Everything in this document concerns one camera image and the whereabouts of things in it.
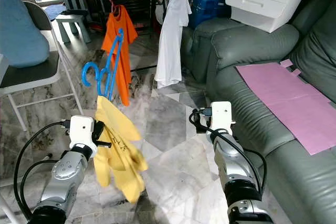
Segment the white t-shirt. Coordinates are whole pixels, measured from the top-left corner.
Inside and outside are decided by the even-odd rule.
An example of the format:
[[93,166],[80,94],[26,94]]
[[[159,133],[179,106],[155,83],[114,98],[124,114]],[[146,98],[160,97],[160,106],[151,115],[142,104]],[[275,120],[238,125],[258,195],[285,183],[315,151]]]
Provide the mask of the white t-shirt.
[[176,84],[182,80],[180,47],[183,26],[189,22],[191,9],[188,0],[169,0],[161,29],[159,58],[155,81],[157,88]]

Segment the blue storage box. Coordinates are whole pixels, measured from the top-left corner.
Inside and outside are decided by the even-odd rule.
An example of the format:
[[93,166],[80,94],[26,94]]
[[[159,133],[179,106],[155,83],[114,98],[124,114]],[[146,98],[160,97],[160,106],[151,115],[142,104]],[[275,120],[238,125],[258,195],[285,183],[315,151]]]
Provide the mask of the blue storage box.
[[188,26],[192,28],[208,19],[231,16],[231,7],[225,4],[225,0],[189,0],[189,3],[192,14]]

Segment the black cable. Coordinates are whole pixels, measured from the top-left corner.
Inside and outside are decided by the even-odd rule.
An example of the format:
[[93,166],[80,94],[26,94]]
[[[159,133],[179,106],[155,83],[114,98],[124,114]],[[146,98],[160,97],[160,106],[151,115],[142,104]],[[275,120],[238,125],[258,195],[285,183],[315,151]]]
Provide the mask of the black cable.
[[20,210],[22,211],[22,213],[24,214],[24,216],[26,217],[27,220],[29,220],[32,216],[32,213],[30,211],[30,209],[26,209],[24,208],[21,199],[19,197],[19,193],[17,190],[17,177],[18,177],[18,172],[19,172],[19,167],[20,167],[20,162],[21,162],[21,158],[23,156],[24,151],[26,150],[26,148],[28,147],[28,145],[39,135],[41,134],[44,130],[46,130],[49,127],[52,127],[54,125],[63,125],[63,122],[56,122],[56,123],[50,123],[47,126],[43,127],[41,130],[39,130],[38,132],[36,132],[29,140],[28,142],[23,146],[23,148],[21,149],[19,156],[17,157],[17,161],[15,164],[15,169],[14,169],[14,195],[15,195],[15,199],[17,204],[19,205]]
[[264,174],[263,174],[263,181],[262,181],[262,185],[261,185],[261,195],[264,193],[265,191],[265,185],[266,185],[266,178],[267,178],[267,164],[266,164],[266,159],[264,158],[264,156],[262,156],[259,152],[256,152],[256,151],[253,151],[253,150],[250,150],[250,149],[245,149],[243,148],[243,150],[245,152],[251,152],[251,153],[254,153],[256,154],[257,156],[260,157],[261,161],[262,161],[262,164],[264,166]]
[[28,168],[25,175],[23,175],[21,185],[20,185],[20,197],[21,197],[22,205],[25,209],[29,209],[29,207],[27,205],[27,202],[26,202],[26,199],[25,199],[25,194],[24,194],[25,182],[26,182],[26,179],[27,179],[29,173],[32,171],[32,169],[34,169],[35,166],[38,166],[40,164],[56,163],[56,162],[57,162],[57,160],[42,160],[42,161],[36,162],[30,168]]
[[256,168],[254,167],[254,165],[252,164],[251,160],[245,155],[245,153],[239,149],[234,143],[232,143],[229,139],[227,139],[226,137],[224,137],[223,135],[221,135],[218,131],[216,130],[212,130],[210,129],[209,127],[206,127],[204,125],[201,125],[201,124],[197,124],[192,120],[192,117],[197,113],[197,111],[193,111],[193,113],[189,116],[189,121],[197,126],[197,127],[200,127],[206,131],[209,131],[213,134],[215,134],[216,136],[220,137],[221,139],[223,139],[226,143],[228,143],[231,147],[233,147],[234,149],[237,150],[237,152],[246,160],[246,162],[249,164],[249,166],[251,167],[252,169],[252,172],[256,178],[256,181],[257,181],[257,187],[258,187],[258,192],[261,194],[261,186],[260,186],[260,180],[259,180],[259,176],[258,176],[258,173],[257,173],[257,170]]

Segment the orange t-shirt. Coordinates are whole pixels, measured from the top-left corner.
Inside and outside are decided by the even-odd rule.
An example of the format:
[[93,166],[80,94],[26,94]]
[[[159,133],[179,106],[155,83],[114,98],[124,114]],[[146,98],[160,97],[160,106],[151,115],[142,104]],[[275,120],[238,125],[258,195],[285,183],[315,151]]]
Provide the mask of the orange t-shirt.
[[[123,5],[118,5],[119,14],[117,17],[114,16],[113,13],[110,13],[109,19],[107,21],[107,31],[105,34],[105,38],[103,41],[103,45],[101,49],[105,50],[108,54],[111,50],[114,39],[118,34],[119,28],[122,28],[124,31],[124,40],[122,42],[120,57],[117,67],[116,74],[116,83],[118,86],[119,94],[122,103],[125,106],[130,105],[129,102],[129,88],[128,85],[131,83],[131,67],[130,67],[130,56],[128,45],[132,43],[135,38],[137,38],[138,34],[135,30],[132,20],[127,13],[126,8]],[[113,51],[113,56],[111,58],[111,65],[114,69],[115,58],[117,56],[118,47],[116,46]]]

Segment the gray leather sofa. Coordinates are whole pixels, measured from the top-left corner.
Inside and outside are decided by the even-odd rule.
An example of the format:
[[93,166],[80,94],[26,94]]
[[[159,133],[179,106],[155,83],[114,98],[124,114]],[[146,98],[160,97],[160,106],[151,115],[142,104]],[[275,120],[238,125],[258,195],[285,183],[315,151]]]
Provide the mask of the gray leather sofa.
[[234,135],[266,158],[268,186],[290,220],[335,224],[336,147],[310,156],[235,66],[289,58],[304,81],[336,102],[336,0],[308,0],[291,24],[271,34],[229,19],[208,20],[184,31],[181,56],[194,77],[206,81],[212,101],[232,103]]

